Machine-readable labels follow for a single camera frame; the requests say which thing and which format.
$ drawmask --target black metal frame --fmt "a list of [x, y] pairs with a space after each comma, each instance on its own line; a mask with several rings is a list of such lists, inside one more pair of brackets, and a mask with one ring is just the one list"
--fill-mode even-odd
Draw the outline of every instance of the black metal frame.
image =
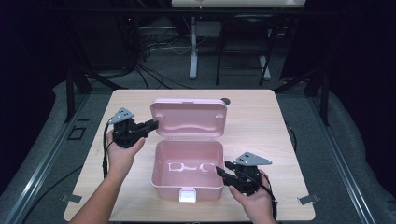
[[[282, 15], [289, 18], [336, 18], [344, 17], [349, 14], [349, 7], [346, 7], [344, 10], [306, 10], [306, 9], [291, 9], [291, 8], [278, 8], [278, 7], [263, 7], [263, 8], [234, 8], [234, 7], [210, 7], [210, 8], [184, 8], [184, 7], [171, 7], [171, 8], [110, 8], [110, 9], [80, 9], [80, 8], [60, 8], [60, 7], [45, 7], [44, 10], [51, 14], [56, 15], [70, 15], [74, 13], [94, 13], [94, 14], [114, 14], [114, 15], [146, 15], [146, 16], [188, 16], [188, 17], [199, 17], [199, 16], [216, 16], [216, 17], [230, 17], [240, 14], [255, 14], [255, 15]], [[295, 78], [292, 82], [285, 84], [275, 90], [275, 92], [282, 92], [287, 90], [289, 87], [299, 83], [301, 80], [307, 77], [313, 77], [315, 75], [315, 80], [311, 85], [308, 85], [307, 89], [305, 89], [305, 94], [307, 96], [314, 96], [318, 92], [320, 86], [321, 89], [321, 102], [320, 102], [320, 116], [323, 119], [323, 122], [326, 125], [329, 125], [327, 119], [328, 113], [328, 97], [329, 97], [329, 73], [328, 68], [330, 66], [330, 62], [333, 62], [333, 58], [335, 55], [332, 52], [327, 52], [328, 57], [325, 64], [322, 67], [316, 69], [316, 72], [311, 72], [305, 74], [301, 77]], [[98, 79], [103, 82], [113, 90], [123, 89], [122, 87], [108, 81], [103, 80], [98, 74], [94, 72], [89, 73], [93, 78]], [[73, 74], [69, 74], [67, 79], [68, 82], [76, 80], [76, 77]], [[72, 95], [72, 91], [68, 91], [68, 97], [74, 97]], [[74, 101], [68, 101], [68, 116], [66, 121], [68, 121], [74, 115]]]

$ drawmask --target gray floor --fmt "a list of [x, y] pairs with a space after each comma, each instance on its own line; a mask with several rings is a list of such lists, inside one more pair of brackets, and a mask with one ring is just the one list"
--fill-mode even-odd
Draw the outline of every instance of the gray floor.
[[[274, 57], [270, 62], [272, 80], [263, 83], [262, 86], [258, 85], [259, 76], [224, 76], [216, 86], [216, 55], [213, 54], [215, 43], [214, 39], [206, 39], [201, 44], [198, 77], [195, 80], [189, 79], [191, 51], [180, 54], [186, 49], [157, 49], [150, 53], [145, 63], [141, 64], [161, 74], [153, 76], [172, 89], [273, 90], [283, 84], [279, 76], [289, 42], [278, 40]], [[151, 75], [144, 73], [143, 77], [151, 89], [164, 88], [164, 85], [160, 85]], [[146, 88], [142, 77], [136, 71], [128, 76], [111, 80], [129, 89]], [[27, 212], [44, 192], [85, 161], [111, 94], [111, 90], [103, 84], [95, 80], [91, 80], [91, 83], [93, 86], [91, 95], [81, 95], [77, 92], [79, 110], [69, 124], [64, 124], [65, 85], [61, 83], [54, 89], [57, 99], [48, 122], [21, 169], [0, 198], [2, 223], [19, 223], [24, 215], [29, 215], [26, 223], [66, 222], [63, 218], [66, 203], [60, 198], [73, 191], [79, 171], [74, 172], [46, 193], [30, 214]], [[314, 205], [317, 215], [311, 222], [396, 223], [396, 208], [392, 202], [394, 198], [376, 182], [375, 175], [366, 164], [364, 144], [353, 120], [338, 99], [331, 94], [329, 103], [331, 125], [323, 126], [318, 118], [318, 101], [316, 98], [304, 97], [302, 94], [304, 85], [301, 83], [276, 97], [285, 121], [296, 135], [296, 155], [308, 191], [311, 194], [316, 193], [321, 199]], [[80, 140], [71, 140], [75, 137], [73, 134], [77, 133], [76, 129], [85, 130], [83, 137]], [[291, 133], [290, 139], [294, 144], [296, 143]], [[48, 157], [52, 157], [53, 162], [48, 162]], [[37, 169], [47, 172], [42, 176], [36, 176]], [[38, 179], [41, 177], [42, 182], [36, 183], [34, 177]], [[36, 183], [36, 189], [27, 188], [29, 181]]]

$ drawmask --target black cable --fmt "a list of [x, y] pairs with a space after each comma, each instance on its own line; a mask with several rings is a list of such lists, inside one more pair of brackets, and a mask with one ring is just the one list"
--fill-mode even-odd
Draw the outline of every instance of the black cable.
[[296, 134], [294, 133], [294, 130], [291, 128], [291, 126], [285, 121], [286, 127], [290, 130], [291, 135], [293, 136], [293, 140], [294, 140], [294, 152], [297, 151], [297, 137]]
[[[193, 87], [189, 87], [189, 86], [183, 85], [181, 83], [175, 82], [174, 80], [161, 75], [158, 71], [155, 71], [153, 69], [147, 68], [146, 66], [144, 66], [142, 64], [139, 64], [138, 66], [141, 67], [145, 72], [147, 72], [149, 75], [151, 75], [154, 79], [156, 79], [158, 82], [162, 83], [163, 85], [164, 85], [163, 79], [166, 79], [166, 80], [168, 80], [168, 81], [170, 81], [170, 82], [172, 82], [174, 84], [177, 84], [178, 86], [184, 87], [186, 89], [194, 90]], [[167, 86], [167, 85], [164, 85], [164, 86], [165, 86], [165, 88], [172, 90], [172, 88], [170, 88], [169, 86]]]
[[65, 175], [62, 177], [60, 180], [58, 180], [55, 184], [53, 184], [49, 189], [47, 189], [36, 201], [35, 203], [30, 207], [29, 211], [26, 213], [26, 215], [23, 218], [22, 223], [25, 223], [29, 215], [32, 213], [32, 211], [35, 209], [35, 207], [38, 205], [38, 203], [51, 191], [53, 190], [56, 186], [58, 186], [62, 181], [64, 181], [67, 177], [75, 173], [76, 171], [80, 170], [83, 167], [83, 165], [80, 165], [78, 168], [74, 169], [72, 172], [69, 174]]
[[105, 127], [104, 134], [103, 134], [103, 149], [104, 149], [103, 162], [102, 162], [103, 178], [105, 178], [107, 176], [107, 145], [106, 145], [106, 136], [107, 136], [107, 129], [108, 129], [108, 123], [109, 122], [110, 122], [110, 119], [106, 123], [106, 127]]
[[142, 77], [142, 79], [143, 79], [143, 81], [145, 82], [145, 84], [146, 84], [146, 88], [149, 90], [149, 84], [148, 84], [148, 82], [146, 81], [146, 79], [145, 79], [145, 77], [143, 76], [143, 74], [142, 74], [142, 71], [140, 70], [140, 63], [136, 66], [136, 71], [137, 71], [137, 73], [139, 73], [139, 75]]

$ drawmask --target table top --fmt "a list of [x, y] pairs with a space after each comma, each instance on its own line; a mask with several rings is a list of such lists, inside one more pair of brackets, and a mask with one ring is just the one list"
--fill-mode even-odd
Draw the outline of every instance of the table top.
[[305, 0], [172, 0], [173, 7], [303, 7]]
[[[297, 198], [308, 195], [299, 163], [285, 126], [276, 96], [269, 90], [121, 90], [114, 91], [92, 142], [92, 147], [73, 191], [81, 196], [70, 202], [64, 218], [70, 220], [87, 202], [103, 180], [103, 132], [108, 120], [121, 108], [134, 112], [136, 122], [152, 119], [149, 106], [157, 98], [228, 98], [225, 133], [217, 139], [224, 146], [224, 160], [233, 161], [248, 151], [273, 162], [259, 166], [269, 176], [279, 201], [279, 221], [304, 221], [315, 217], [312, 204]], [[155, 147], [163, 140], [151, 132], [137, 153], [134, 165], [122, 184], [111, 221], [205, 222], [249, 221], [244, 209], [227, 187], [214, 202], [179, 203], [160, 199], [151, 184]]]

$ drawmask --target dark background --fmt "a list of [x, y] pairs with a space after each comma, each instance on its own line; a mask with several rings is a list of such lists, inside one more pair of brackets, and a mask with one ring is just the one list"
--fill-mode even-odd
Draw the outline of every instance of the dark background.
[[[89, 56], [90, 43], [70, 42], [76, 38], [73, 32], [66, 36], [59, 22], [42, 14], [37, 4], [20, 0], [0, 5], [1, 120], [6, 122], [0, 140], [1, 192], [18, 171], [53, 107], [52, 88], [64, 81], [72, 63], [95, 65]], [[329, 69], [331, 91], [356, 122], [366, 146], [366, 160], [378, 181], [395, 196], [396, 20], [391, 11], [394, 7], [390, 0], [375, 1], [369, 7], [352, 1], [306, 1], [306, 9], [341, 10], [349, 6], [356, 6], [357, 14], [346, 18], [347, 22], [300, 20], [282, 77], [302, 76], [321, 66], [326, 52], [333, 49], [334, 43], [339, 44], [335, 45], [336, 57]], [[73, 22], [76, 21], [66, 23], [68, 29], [81, 25], [74, 27]], [[117, 22], [109, 22], [108, 29], [116, 29], [114, 24]], [[99, 57], [97, 66], [129, 66], [131, 46], [122, 42], [121, 34], [114, 38], [121, 39], [113, 50], [123, 58], [103, 64]], [[105, 42], [102, 47], [109, 48]], [[84, 53], [75, 51], [76, 48], [83, 48]]]

